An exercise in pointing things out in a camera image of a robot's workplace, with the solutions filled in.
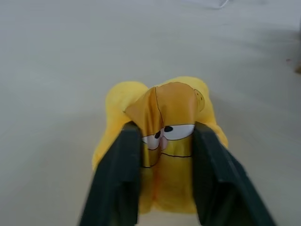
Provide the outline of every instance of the pink nose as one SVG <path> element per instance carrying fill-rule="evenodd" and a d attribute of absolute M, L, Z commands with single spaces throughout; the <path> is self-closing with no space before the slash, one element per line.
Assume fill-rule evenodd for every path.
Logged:
<path fill-rule="evenodd" d="M 165 150 L 168 144 L 168 140 L 163 136 L 160 140 L 161 150 Z"/>

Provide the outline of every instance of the gray surface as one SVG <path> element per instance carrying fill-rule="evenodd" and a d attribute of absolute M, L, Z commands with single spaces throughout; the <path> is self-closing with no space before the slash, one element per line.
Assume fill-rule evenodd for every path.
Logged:
<path fill-rule="evenodd" d="M 301 219 L 300 0 L 0 2 L 1 226 L 74 226 L 119 81 L 197 76 L 280 226 Z M 142 226 L 197 225 L 152 212 Z"/>

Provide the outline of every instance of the black pupil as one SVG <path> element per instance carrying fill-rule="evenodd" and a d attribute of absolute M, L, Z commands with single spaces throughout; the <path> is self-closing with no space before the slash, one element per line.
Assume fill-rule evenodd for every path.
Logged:
<path fill-rule="evenodd" d="M 164 132 L 170 132 L 173 131 L 174 128 L 172 128 L 171 126 L 165 126 L 164 127 Z"/>
<path fill-rule="evenodd" d="M 161 131 L 159 131 L 158 133 L 155 134 L 155 138 L 158 139 L 161 135 Z"/>

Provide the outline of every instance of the orange fabric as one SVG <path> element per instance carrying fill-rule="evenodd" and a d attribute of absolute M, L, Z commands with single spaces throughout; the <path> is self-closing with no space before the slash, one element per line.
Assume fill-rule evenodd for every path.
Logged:
<path fill-rule="evenodd" d="M 94 169 L 122 126 L 134 121 L 144 142 L 140 212 L 155 206 L 159 210 L 194 213 L 191 134 L 195 122 L 211 127 L 221 143 L 228 146 L 216 124 L 206 84 L 192 77 L 178 77 L 150 89 L 138 82 L 123 82 L 108 93 L 106 111 L 107 128 L 93 156 Z"/>

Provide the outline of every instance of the yellow plush toy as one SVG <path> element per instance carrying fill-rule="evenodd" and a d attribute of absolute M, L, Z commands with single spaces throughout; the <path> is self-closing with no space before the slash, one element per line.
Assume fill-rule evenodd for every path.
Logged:
<path fill-rule="evenodd" d="M 139 82 L 122 82 L 109 91 L 106 114 L 106 131 L 95 150 L 93 168 L 124 124 L 133 121 L 144 142 L 140 213 L 153 206 L 171 212 L 196 212 L 191 181 L 191 134 L 195 122 L 210 127 L 228 147 L 226 136 L 216 124 L 206 84 L 193 77 L 178 77 L 150 89 Z"/>

